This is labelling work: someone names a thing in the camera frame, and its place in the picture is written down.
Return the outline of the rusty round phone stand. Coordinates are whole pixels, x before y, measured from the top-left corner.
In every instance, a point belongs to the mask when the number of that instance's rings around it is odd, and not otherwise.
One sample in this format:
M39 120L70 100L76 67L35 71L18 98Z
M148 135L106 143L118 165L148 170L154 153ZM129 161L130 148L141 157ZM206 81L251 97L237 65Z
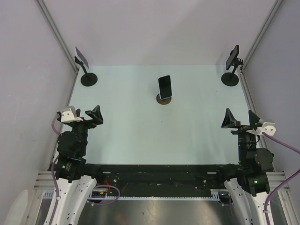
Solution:
M171 100L172 100L171 97L161 99L159 94L157 94L157 96L156 96L156 101L161 105L167 105L171 102Z

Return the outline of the blue-cased smartphone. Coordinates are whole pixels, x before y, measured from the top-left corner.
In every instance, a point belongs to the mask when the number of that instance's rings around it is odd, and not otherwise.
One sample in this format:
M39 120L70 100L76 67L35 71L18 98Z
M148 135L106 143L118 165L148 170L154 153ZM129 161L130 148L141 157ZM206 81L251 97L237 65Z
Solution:
M158 78L159 97L161 100L172 97L171 76L165 75Z

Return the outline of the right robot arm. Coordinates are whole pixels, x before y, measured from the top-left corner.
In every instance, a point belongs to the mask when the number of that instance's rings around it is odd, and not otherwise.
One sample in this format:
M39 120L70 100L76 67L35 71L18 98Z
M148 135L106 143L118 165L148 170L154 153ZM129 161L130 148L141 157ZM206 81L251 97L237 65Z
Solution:
M242 125L226 109L222 128L230 128L238 137L238 164L219 167L216 182L230 194L230 205L241 225L272 225L273 218L267 197L270 185L267 174L274 170L274 155L267 148L258 148L257 140L268 134L273 136L274 122L259 118L253 111L248 112L249 125Z

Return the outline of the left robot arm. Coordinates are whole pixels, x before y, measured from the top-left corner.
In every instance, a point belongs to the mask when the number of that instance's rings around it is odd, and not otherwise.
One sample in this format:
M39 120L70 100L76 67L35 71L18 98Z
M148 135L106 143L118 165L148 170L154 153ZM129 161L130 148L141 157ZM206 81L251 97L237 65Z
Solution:
M46 225L76 225L93 188L104 181L100 166L87 164L84 159L88 130L103 124L100 106L85 112L88 120L80 112L69 106L56 114L56 120L71 130L58 136L58 156L51 167L54 194L44 221Z

